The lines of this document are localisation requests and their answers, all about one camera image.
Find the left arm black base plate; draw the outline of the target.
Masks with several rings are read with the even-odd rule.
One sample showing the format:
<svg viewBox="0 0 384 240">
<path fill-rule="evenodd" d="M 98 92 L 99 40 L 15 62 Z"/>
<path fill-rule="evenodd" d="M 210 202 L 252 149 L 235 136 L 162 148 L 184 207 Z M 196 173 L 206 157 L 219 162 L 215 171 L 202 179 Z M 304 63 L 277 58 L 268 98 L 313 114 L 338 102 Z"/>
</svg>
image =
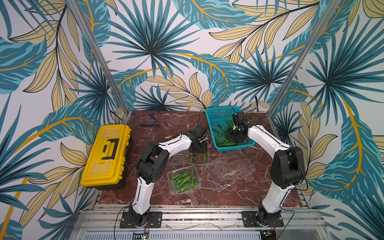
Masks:
<svg viewBox="0 0 384 240">
<path fill-rule="evenodd" d="M 124 212 L 119 227 L 121 229 L 143 229 L 144 227 L 159 229 L 162 225 L 162 218 L 162 212 L 148 212 L 143 215 L 138 215 L 133 211 Z"/>
</svg>

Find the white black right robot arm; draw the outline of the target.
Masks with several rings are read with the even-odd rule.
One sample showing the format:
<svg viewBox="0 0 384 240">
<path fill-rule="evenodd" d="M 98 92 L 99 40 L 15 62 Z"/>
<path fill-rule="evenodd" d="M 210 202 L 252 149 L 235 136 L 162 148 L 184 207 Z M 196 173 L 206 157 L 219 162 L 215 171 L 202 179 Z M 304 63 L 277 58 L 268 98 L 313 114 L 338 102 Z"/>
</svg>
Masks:
<svg viewBox="0 0 384 240">
<path fill-rule="evenodd" d="M 277 215 L 288 194 L 305 179 L 303 151 L 282 142 L 257 121 L 247 119 L 244 112 L 236 112 L 232 118 L 234 126 L 227 133 L 227 138 L 235 143 L 251 139 L 273 159 L 270 170 L 272 183 L 259 205 L 258 214 Z"/>
</svg>

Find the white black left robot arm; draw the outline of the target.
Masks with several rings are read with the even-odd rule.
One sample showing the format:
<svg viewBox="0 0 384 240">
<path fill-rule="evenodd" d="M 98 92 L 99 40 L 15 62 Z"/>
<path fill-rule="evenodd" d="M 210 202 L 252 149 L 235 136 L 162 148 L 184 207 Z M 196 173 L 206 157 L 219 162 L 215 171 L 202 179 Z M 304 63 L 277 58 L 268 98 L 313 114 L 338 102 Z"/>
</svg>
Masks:
<svg viewBox="0 0 384 240">
<path fill-rule="evenodd" d="M 136 163 L 137 189 L 131 204 L 134 214 L 143 217 L 150 209 L 150 199 L 155 183 L 162 177 L 170 157 L 190 149 L 201 141 L 207 130 L 196 125 L 194 129 L 181 133 L 163 143 L 149 142 Z"/>
</svg>

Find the clear clamshell pepper container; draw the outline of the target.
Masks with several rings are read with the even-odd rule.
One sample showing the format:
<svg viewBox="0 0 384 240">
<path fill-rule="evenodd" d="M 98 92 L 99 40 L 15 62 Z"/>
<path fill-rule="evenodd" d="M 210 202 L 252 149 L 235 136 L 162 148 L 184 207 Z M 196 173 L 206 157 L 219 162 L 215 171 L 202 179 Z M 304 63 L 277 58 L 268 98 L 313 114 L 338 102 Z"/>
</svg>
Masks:
<svg viewBox="0 0 384 240">
<path fill-rule="evenodd" d="M 205 166 L 209 162 L 208 143 L 203 141 L 199 146 L 192 146 L 191 149 L 181 151 L 171 157 L 172 166 Z"/>
<path fill-rule="evenodd" d="M 196 166 L 172 170 L 167 173 L 169 190 L 172 195 L 180 195 L 201 187 L 201 179 Z"/>
</svg>

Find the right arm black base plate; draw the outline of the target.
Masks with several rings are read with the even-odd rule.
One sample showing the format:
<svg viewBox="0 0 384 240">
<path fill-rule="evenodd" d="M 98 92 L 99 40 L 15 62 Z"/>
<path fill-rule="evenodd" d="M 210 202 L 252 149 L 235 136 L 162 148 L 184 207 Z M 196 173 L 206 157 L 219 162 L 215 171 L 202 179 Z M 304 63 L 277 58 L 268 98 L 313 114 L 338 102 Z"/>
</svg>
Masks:
<svg viewBox="0 0 384 240">
<path fill-rule="evenodd" d="M 281 211 L 276 213 L 265 213 L 262 211 L 243 211 L 241 212 L 245 228 L 260 227 L 284 227 Z"/>
</svg>

